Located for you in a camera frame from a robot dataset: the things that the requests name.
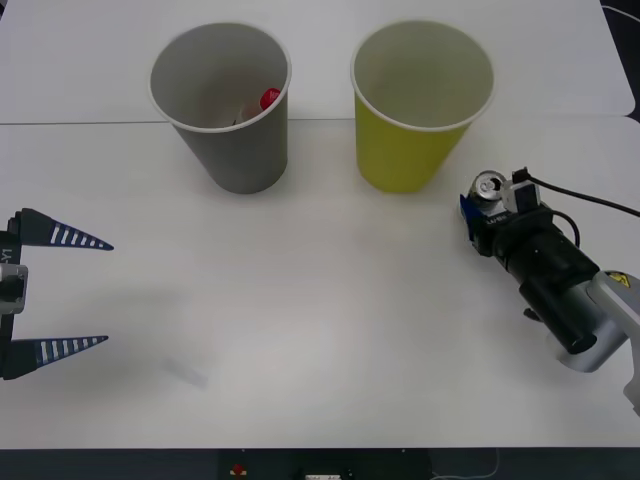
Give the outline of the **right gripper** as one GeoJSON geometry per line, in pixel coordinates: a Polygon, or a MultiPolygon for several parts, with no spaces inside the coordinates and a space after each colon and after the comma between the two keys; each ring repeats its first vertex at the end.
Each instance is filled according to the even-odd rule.
{"type": "Polygon", "coordinates": [[[547,207],[523,214],[503,212],[483,216],[472,196],[463,194],[459,196],[459,208],[469,241],[484,257],[507,258],[526,239],[548,229],[553,218],[547,207]]]}

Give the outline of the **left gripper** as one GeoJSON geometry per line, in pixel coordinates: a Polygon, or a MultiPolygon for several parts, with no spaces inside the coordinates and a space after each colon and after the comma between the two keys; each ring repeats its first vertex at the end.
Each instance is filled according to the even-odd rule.
{"type": "Polygon", "coordinates": [[[11,340],[14,316],[23,307],[21,245],[113,251],[98,237],[59,222],[37,210],[18,212],[18,234],[10,219],[1,231],[1,379],[14,380],[37,369],[86,351],[108,336],[11,340]]]}

